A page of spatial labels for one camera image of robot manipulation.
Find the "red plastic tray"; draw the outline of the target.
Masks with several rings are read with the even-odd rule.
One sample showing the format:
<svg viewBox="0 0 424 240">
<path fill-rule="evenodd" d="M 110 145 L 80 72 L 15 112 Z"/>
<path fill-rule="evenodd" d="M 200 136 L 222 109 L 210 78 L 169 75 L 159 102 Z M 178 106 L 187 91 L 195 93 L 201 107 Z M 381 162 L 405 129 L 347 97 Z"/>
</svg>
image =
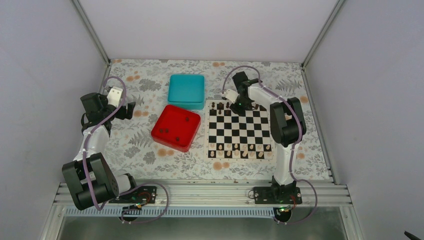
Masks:
<svg viewBox="0 0 424 240">
<path fill-rule="evenodd" d="M 200 128 L 199 114 L 174 105 L 166 105 L 150 134 L 164 146 L 186 153 Z"/>
</svg>

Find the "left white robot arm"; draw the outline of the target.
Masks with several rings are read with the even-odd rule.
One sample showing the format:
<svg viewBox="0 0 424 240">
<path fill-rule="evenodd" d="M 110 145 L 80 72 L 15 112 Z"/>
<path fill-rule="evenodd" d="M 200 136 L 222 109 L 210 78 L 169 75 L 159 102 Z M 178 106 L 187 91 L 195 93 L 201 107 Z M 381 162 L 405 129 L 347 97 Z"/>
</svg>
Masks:
<svg viewBox="0 0 424 240">
<path fill-rule="evenodd" d="M 139 188 L 129 173 L 114 174 L 102 152 L 111 137 L 112 121 L 133 117 L 135 103 L 123 104 L 125 91 L 113 87 L 108 94 L 89 93 L 80 98 L 85 113 L 81 117 L 83 142 L 73 161 L 62 166 L 62 175 L 78 210 L 97 206 L 120 196 L 131 203 Z"/>
</svg>

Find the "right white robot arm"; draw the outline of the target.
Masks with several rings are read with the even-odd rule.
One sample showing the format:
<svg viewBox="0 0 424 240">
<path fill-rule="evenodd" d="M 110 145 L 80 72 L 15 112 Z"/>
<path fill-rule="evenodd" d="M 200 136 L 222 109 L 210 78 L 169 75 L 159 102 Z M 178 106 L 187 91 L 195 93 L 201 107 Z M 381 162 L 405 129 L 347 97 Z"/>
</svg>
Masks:
<svg viewBox="0 0 424 240">
<path fill-rule="evenodd" d="M 300 189 L 293 174 L 293 161 L 298 144 L 307 132 L 301 101 L 297 97 L 282 98 L 267 88 L 259 77 L 249 79 L 243 71 L 237 72 L 232 80 L 236 90 L 223 90 L 222 93 L 235 114 L 245 117 L 247 111 L 253 110 L 253 103 L 268 112 L 270 135 L 276 143 L 277 154 L 267 195 L 278 204 L 297 197 Z"/>
</svg>

